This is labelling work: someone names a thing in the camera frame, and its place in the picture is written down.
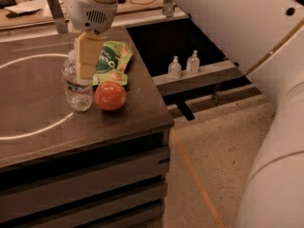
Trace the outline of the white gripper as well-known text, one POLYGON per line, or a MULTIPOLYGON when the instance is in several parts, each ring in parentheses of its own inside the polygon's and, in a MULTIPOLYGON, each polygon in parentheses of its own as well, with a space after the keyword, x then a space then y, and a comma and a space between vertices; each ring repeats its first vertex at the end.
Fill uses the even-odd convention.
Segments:
MULTIPOLYGON (((67 0, 69 20, 77 30, 107 31, 114 20, 118 0, 67 0)), ((75 40, 77 77, 91 80, 103 48, 100 35, 83 32, 75 40)))

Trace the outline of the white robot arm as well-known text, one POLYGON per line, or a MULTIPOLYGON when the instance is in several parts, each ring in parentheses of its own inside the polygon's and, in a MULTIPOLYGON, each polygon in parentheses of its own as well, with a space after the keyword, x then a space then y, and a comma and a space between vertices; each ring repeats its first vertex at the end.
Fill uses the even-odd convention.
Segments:
POLYGON ((303 7, 295 0, 173 1, 275 108, 237 228, 304 228, 303 7))

